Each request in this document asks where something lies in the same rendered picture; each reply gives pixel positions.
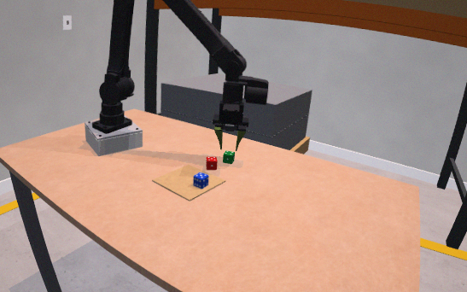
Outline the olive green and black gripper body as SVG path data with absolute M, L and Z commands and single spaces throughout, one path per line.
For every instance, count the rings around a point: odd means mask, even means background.
M 225 103 L 231 103 L 229 101 L 223 100 Z M 234 104 L 240 104 L 241 102 L 234 102 Z M 223 130 L 223 124 L 222 121 L 219 121 L 219 114 L 215 114 L 213 117 L 213 124 L 215 124 L 215 127 L 221 127 Z M 239 127 L 238 127 L 239 126 Z M 237 131 L 246 131 L 246 127 L 248 127 L 248 116 L 243 116 L 242 117 L 242 123 L 238 122 L 238 126 L 236 126 Z

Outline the blue die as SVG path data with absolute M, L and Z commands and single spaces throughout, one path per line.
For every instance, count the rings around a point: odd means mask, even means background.
M 193 185 L 197 188 L 203 189 L 208 186 L 209 176 L 205 173 L 199 172 L 193 176 Z

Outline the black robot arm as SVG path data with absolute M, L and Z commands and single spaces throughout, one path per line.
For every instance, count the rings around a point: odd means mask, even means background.
M 126 76 L 129 70 L 134 1 L 114 0 L 107 73 L 99 89 L 102 111 L 100 112 L 100 120 L 92 122 L 92 128 L 105 134 L 132 125 L 132 120 L 126 118 L 125 111 L 122 111 L 121 101 L 133 96 L 135 88 L 131 78 L 131 70 Z M 224 82 L 223 100 L 231 103 L 242 101 L 243 86 L 245 85 L 244 99 L 246 102 L 266 105 L 268 81 L 242 76 L 242 72 L 247 66 L 245 58 L 220 34 L 207 17 L 190 0 L 163 1 L 195 35 L 225 73 L 225 81 L 227 82 Z M 236 131 L 238 122 L 242 123 L 243 107 L 244 102 L 229 104 L 220 101 L 219 121 L 222 121 L 223 130 Z

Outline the red die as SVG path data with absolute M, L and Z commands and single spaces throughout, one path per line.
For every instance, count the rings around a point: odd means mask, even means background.
M 217 170 L 217 157 L 207 157 L 207 170 Z

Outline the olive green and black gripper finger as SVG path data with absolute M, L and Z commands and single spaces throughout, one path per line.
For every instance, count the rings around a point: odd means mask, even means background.
M 243 136 L 245 135 L 245 131 L 238 131 L 237 133 L 237 138 L 238 138 L 238 141 L 236 142 L 236 151 L 237 151 L 237 148 L 238 148 L 238 145 L 239 143 L 241 142 Z
M 222 150 L 223 130 L 221 129 L 221 127 L 215 127 L 214 131 L 215 131 L 216 136 L 217 136 L 217 138 L 219 140 L 220 149 Z

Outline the tan flat mat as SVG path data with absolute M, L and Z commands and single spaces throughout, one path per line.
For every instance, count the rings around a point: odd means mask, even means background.
M 199 172 L 205 173 L 209 176 L 208 186 L 203 189 L 197 188 L 193 185 L 193 176 Z M 226 182 L 226 180 L 222 178 L 216 177 L 208 172 L 204 172 L 191 165 L 180 167 L 179 169 L 155 178 L 152 181 L 188 201 L 192 201 L 198 196 L 201 196 L 209 190 L 212 190 Z

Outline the green die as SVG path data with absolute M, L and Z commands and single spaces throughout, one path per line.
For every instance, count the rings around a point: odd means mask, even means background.
M 235 152 L 232 151 L 225 151 L 223 154 L 223 162 L 232 164 L 233 161 L 235 160 Z

